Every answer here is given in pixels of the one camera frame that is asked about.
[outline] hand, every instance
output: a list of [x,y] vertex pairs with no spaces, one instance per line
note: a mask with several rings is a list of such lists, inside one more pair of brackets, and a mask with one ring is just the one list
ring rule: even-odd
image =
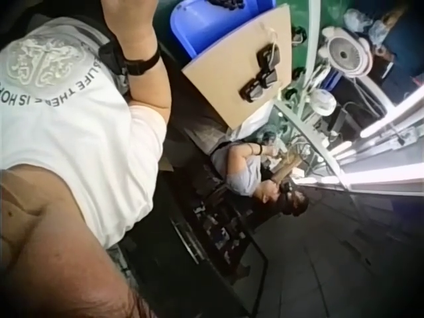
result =
[[263,153],[267,156],[276,158],[280,155],[281,150],[278,147],[275,146],[264,146]]
[[122,44],[142,42],[153,31],[158,0],[101,0],[109,30]]

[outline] blue plastic bin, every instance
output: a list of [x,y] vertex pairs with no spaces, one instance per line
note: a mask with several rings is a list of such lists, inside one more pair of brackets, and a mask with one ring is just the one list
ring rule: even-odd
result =
[[171,29],[191,58],[247,21],[276,6],[276,0],[244,0],[230,11],[206,0],[184,0],[171,14]]

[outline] fluorescent light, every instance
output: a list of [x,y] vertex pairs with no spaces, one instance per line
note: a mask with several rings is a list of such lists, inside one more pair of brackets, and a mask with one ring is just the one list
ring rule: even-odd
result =
[[424,164],[410,164],[393,168],[355,172],[345,175],[350,184],[376,184],[424,179]]
[[[344,181],[348,184],[380,184],[385,182],[399,182],[406,180],[424,179],[424,163],[410,164],[407,166],[398,166],[393,168],[384,168],[377,170],[368,170],[362,172],[353,172],[345,174]],[[316,184],[315,178],[303,178],[295,181],[296,184]],[[339,179],[336,176],[322,177],[319,180],[321,184],[338,184]]]
[[318,181],[315,178],[302,178],[302,179],[294,179],[295,184],[316,184]]
[[345,159],[347,157],[353,156],[354,154],[356,154],[356,150],[350,149],[349,151],[343,152],[342,154],[335,156],[335,159],[336,160],[342,160],[342,159]]
[[392,121],[402,116],[408,110],[410,110],[413,106],[415,106],[420,100],[424,98],[424,86],[421,86],[419,89],[414,91],[410,96],[404,99],[399,105],[389,111],[383,119],[376,121],[374,124],[366,127],[363,131],[361,131],[361,138],[367,138],[372,134],[379,131],[381,128],[390,124]]
[[338,184],[340,180],[336,176],[328,176],[328,177],[322,177],[321,183],[322,184]]
[[340,154],[341,152],[345,151],[346,149],[350,148],[352,146],[351,141],[345,141],[342,144],[339,144],[337,147],[330,150],[330,154],[333,156],[336,154]]

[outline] man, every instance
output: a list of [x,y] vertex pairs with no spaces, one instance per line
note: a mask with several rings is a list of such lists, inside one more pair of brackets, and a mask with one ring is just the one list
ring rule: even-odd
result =
[[279,153],[275,146],[234,142],[216,149],[211,160],[233,192],[253,197],[276,213],[299,216],[309,205],[307,196],[301,191],[282,191],[280,187],[283,179],[299,164],[297,158],[283,164],[270,179],[261,181],[261,156],[276,157]]
[[81,21],[49,21],[0,52],[1,265],[37,317],[153,317],[105,248],[152,209],[171,106],[156,6],[102,0],[138,67],[128,103],[97,58],[109,39]]

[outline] woman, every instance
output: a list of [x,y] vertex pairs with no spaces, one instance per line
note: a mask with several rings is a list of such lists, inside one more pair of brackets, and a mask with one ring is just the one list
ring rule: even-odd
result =
[[218,147],[211,160],[233,192],[255,197],[276,213],[301,215],[309,205],[307,196],[301,191],[289,191],[281,186],[282,180],[297,165],[295,162],[283,165],[269,180],[261,181],[261,156],[279,155],[280,149],[275,146],[232,142]]

